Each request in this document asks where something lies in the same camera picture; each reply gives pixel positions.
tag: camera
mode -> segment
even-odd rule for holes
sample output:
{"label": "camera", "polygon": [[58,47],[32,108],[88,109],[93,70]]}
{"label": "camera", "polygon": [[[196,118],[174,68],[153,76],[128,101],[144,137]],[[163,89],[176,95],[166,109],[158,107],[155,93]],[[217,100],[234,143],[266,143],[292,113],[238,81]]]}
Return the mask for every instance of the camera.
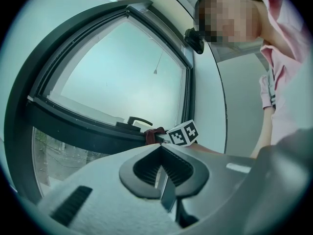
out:
{"label": "camera", "polygon": [[196,53],[203,53],[204,41],[202,40],[199,32],[195,30],[195,28],[186,30],[184,40]]}

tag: ceiling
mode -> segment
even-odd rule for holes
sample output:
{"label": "ceiling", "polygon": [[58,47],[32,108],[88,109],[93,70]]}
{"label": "ceiling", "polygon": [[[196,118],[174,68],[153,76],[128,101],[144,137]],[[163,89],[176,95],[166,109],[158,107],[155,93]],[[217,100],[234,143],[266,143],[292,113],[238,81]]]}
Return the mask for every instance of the ceiling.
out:
{"label": "ceiling", "polygon": [[[197,0],[187,0],[192,7],[196,4]],[[262,39],[257,39],[252,43],[237,43],[236,50],[230,49],[228,47],[215,47],[211,45],[212,52],[217,62],[221,62],[230,58],[255,53],[259,58],[265,69],[268,69],[268,62],[264,56],[260,53],[260,47],[262,44]]]}

